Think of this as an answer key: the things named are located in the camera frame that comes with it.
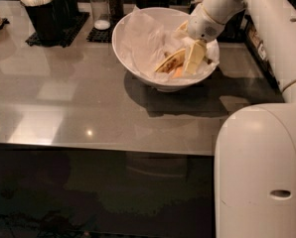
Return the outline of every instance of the white robotic arm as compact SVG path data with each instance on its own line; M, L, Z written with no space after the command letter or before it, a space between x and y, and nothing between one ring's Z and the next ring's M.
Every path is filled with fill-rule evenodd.
M188 33L209 42L246 8L284 100L241 109L223 124L215 155L218 238L296 238L296 10L287 0L205 0Z

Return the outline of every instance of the salt shaker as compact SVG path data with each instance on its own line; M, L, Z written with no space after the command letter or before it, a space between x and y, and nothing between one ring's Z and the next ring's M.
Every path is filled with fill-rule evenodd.
M110 19L113 22L119 21L124 17L124 0L107 0Z
M96 29L105 30L110 27L107 0L89 0L93 24Z

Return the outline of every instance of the oval slot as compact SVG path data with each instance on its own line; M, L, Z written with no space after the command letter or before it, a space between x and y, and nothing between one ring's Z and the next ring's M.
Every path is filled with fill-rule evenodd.
M275 189L270 194L274 199L287 199L291 196L291 192L286 189Z

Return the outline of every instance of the white bowl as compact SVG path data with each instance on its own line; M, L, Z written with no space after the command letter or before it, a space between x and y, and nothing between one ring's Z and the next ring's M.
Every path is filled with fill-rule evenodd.
M175 31L178 26L180 26L183 22L185 22L189 18L189 14L170 9L170 8L162 8L162 7L152 7L152 8L145 8L142 9L142 12L148 14L149 16L153 17L158 22L164 25L166 31ZM122 54L124 54L124 50L122 49L122 45L120 45L121 40L124 36L125 26L129 18L132 16L132 13L126 15L122 18L118 24L115 26L113 33L112 33L112 46L113 50L119 59L119 61L139 80L144 82L147 85L150 85L160 91L164 92L172 92L178 91L180 89L186 88L190 85L196 84L205 78L207 78L212 72L215 70L216 66L211 66L203 73L202 76L198 76L196 79L189 80L168 80L164 83L157 83L154 81L153 78L149 78L145 74L138 73L138 69L134 67L134 64L129 62L127 59L124 58ZM219 50L219 46L217 41L215 41L216 49Z

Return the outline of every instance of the gray countertop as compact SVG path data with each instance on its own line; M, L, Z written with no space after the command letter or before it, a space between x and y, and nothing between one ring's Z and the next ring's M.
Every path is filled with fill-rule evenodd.
M211 156L229 115L283 102L245 44L220 43L209 78L163 93L134 78L111 44L86 40L91 17L69 47L42 48L26 44L34 30L18 1L0 1L0 16L10 21L0 31L0 143Z

